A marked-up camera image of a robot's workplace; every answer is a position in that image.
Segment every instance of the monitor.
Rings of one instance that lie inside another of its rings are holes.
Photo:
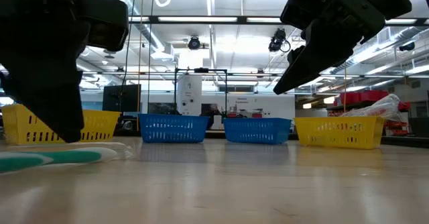
[[[104,87],[103,111],[137,112],[140,111],[139,95],[141,85]]]

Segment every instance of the blue basket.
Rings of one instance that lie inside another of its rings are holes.
[[[199,143],[204,140],[208,117],[139,114],[145,143]]]
[[[292,120],[281,118],[224,120],[225,134],[230,142],[282,144],[289,137]]]

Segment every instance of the wooden table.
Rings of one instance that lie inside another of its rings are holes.
[[[141,139],[117,142],[140,148]],[[5,224],[427,223],[429,150],[143,144],[133,160],[0,175]]]

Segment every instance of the white machine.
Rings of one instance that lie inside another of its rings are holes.
[[[198,50],[180,54],[178,67],[182,69],[202,67],[202,55]],[[182,115],[201,114],[202,77],[186,75],[177,82],[177,106]]]
[[[177,85],[179,113],[199,116],[201,114],[202,77],[183,76]]]

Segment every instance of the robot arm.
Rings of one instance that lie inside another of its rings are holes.
[[[0,0],[0,74],[5,93],[64,141],[84,127],[76,59],[84,48],[121,50],[128,8],[120,0]]]
[[[358,42],[383,29],[385,20],[411,10],[410,0],[288,0],[280,19],[301,29],[306,45],[288,54],[290,65],[274,92],[282,94],[340,66]]]

